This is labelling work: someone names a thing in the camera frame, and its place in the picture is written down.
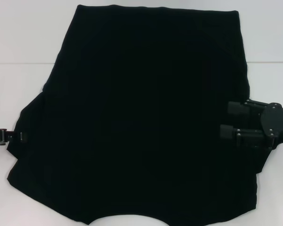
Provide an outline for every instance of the folded black shirt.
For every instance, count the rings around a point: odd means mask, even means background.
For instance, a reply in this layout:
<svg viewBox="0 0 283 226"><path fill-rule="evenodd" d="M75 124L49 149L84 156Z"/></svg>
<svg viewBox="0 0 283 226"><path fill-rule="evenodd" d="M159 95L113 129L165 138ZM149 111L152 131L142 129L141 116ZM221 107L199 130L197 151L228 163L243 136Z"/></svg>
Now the folded black shirt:
<svg viewBox="0 0 283 226"><path fill-rule="evenodd" d="M79 5L10 143L8 180L86 224L136 214L204 226L256 207L268 154L219 139L249 98L237 11Z"/></svg>

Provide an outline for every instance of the black t-shirt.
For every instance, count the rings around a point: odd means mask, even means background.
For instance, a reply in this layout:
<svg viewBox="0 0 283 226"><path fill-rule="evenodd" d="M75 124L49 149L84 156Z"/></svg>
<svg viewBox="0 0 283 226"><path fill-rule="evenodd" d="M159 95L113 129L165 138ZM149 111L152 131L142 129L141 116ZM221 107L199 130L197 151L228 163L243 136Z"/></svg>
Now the black t-shirt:
<svg viewBox="0 0 283 226"><path fill-rule="evenodd" d="M43 92L21 112L15 131L29 142L9 144L8 180L86 224L230 220L255 209L268 156L219 140L228 101L247 98L237 11L79 5Z"/></svg>

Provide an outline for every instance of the black garment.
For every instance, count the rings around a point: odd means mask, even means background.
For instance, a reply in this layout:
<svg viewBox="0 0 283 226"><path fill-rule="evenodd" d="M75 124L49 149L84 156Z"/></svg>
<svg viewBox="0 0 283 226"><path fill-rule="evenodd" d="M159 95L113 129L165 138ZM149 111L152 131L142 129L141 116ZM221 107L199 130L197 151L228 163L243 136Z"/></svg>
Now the black garment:
<svg viewBox="0 0 283 226"><path fill-rule="evenodd" d="M203 226L256 207L268 156L219 140L249 98L237 11L78 6L8 176L86 224L137 214Z"/></svg>

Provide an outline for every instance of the white background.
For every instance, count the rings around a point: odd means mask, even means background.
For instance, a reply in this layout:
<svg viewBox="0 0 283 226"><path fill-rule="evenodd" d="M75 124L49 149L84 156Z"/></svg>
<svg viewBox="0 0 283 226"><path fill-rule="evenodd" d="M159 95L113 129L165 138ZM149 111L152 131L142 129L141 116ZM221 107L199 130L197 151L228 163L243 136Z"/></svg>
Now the white background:
<svg viewBox="0 0 283 226"><path fill-rule="evenodd" d="M46 82L76 6L148 6L240 13L251 98L283 105L283 0L0 0L0 128L12 130L20 111ZM6 180L16 159L0 146L0 226L79 226L14 189ZM283 145L257 175L257 209L216 226L283 226ZM136 215L92 226L165 226Z"/></svg>

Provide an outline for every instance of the white surface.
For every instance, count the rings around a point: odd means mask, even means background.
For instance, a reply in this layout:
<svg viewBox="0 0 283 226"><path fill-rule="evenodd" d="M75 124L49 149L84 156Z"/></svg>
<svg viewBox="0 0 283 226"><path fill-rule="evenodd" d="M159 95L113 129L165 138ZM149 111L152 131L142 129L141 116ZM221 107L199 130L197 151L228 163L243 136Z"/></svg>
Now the white surface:
<svg viewBox="0 0 283 226"><path fill-rule="evenodd" d="M248 62L283 62L283 0L0 0L0 128L13 129L20 111L46 82L78 4L238 10ZM283 105L283 63L248 63L251 98ZM0 146L0 226L79 226L9 185L15 158ZM257 209L216 226L283 226L283 145L258 174ZM165 226L142 216L99 219L92 226Z"/></svg>

